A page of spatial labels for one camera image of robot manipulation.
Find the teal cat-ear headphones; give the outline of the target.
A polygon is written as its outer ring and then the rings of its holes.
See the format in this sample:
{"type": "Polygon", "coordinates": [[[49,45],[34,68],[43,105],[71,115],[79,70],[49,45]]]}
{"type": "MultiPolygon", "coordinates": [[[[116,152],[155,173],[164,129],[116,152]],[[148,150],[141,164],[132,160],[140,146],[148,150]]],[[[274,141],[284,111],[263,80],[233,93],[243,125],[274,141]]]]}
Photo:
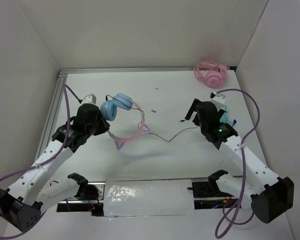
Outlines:
{"type": "Polygon", "coordinates": [[[220,122],[225,124],[230,124],[232,127],[235,127],[237,124],[237,120],[236,119],[229,120],[227,106],[224,105],[221,109],[224,111],[224,113],[220,118],[220,122]]]}

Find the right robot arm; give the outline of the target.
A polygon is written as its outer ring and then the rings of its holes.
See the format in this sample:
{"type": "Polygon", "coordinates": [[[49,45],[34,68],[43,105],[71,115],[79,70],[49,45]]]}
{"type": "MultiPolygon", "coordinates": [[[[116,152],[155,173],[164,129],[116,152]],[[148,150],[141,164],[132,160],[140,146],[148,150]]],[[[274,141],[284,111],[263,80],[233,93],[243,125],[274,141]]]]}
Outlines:
{"type": "Polygon", "coordinates": [[[223,109],[218,102],[194,99],[185,116],[189,120],[196,114],[193,123],[200,128],[205,139],[217,150],[225,153],[245,174],[241,207],[252,209],[255,216],[268,224],[293,207],[294,182],[289,177],[280,177],[268,168],[247,146],[237,131],[228,123],[220,121],[223,109]]]}

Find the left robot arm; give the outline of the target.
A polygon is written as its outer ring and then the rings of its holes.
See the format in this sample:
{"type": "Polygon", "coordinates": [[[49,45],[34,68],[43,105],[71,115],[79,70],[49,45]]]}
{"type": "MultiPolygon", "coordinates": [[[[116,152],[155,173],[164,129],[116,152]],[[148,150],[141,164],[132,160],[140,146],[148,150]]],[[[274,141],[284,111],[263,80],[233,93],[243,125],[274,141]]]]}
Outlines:
{"type": "Polygon", "coordinates": [[[69,174],[55,186],[44,187],[89,137],[104,134],[110,128],[99,107],[91,103],[82,104],[71,121],[72,124],[66,123],[56,130],[31,170],[7,189],[0,188],[0,217],[22,233],[33,228],[42,214],[60,201],[70,197],[82,200],[89,193],[88,180],[78,173],[69,174]]]}

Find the white taped cover plate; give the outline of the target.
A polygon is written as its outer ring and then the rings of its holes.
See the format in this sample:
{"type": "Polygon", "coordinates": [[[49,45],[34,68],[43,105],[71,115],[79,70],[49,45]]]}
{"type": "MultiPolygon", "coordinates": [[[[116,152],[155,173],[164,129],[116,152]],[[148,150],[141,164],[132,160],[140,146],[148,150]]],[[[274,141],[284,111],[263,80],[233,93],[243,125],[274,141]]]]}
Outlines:
{"type": "Polygon", "coordinates": [[[195,212],[189,179],[108,181],[103,212],[107,217],[174,216],[195,212]]]}

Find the blue pink cat-ear headphones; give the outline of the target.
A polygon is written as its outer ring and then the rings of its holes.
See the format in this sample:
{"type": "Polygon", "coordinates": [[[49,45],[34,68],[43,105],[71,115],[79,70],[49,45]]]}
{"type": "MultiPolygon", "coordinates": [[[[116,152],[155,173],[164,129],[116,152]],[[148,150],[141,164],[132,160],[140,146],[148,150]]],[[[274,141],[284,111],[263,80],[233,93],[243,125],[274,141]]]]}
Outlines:
{"type": "Polygon", "coordinates": [[[149,134],[151,132],[150,128],[145,121],[145,113],[140,108],[140,106],[133,101],[133,99],[123,93],[118,93],[115,96],[107,95],[105,97],[105,102],[100,106],[100,111],[103,118],[108,122],[113,122],[117,117],[118,109],[123,109],[125,111],[137,110],[140,112],[140,126],[135,135],[127,138],[117,137],[110,130],[107,130],[108,135],[113,139],[114,145],[118,151],[120,151],[126,143],[134,141],[140,135],[149,134]]]}

